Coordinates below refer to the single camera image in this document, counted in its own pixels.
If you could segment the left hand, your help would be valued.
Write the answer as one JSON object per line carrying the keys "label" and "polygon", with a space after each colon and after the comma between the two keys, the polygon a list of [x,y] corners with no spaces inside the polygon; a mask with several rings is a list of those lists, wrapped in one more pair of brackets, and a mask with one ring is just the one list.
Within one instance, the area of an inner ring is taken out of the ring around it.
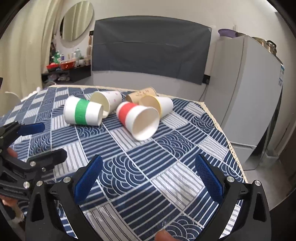
{"label": "left hand", "polygon": [[[7,149],[7,152],[12,156],[12,157],[15,157],[17,158],[18,157],[18,154],[11,148],[8,148]],[[16,199],[13,199],[13,198],[10,198],[10,197],[5,197],[5,196],[2,196],[0,195],[0,198],[3,202],[4,205],[6,206],[9,206],[9,207],[14,207],[17,205],[17,200]]]}

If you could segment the right hand thumb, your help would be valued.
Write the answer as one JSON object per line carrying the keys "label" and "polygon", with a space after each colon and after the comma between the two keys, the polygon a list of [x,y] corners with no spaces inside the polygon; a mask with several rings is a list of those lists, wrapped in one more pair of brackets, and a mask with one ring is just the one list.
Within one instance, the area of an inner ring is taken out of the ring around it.
{"label": "right hand thumb", "polygon": [[160,230],[156,233],[154,237],[155,241],[179,241],[170,235],[166,230]]}

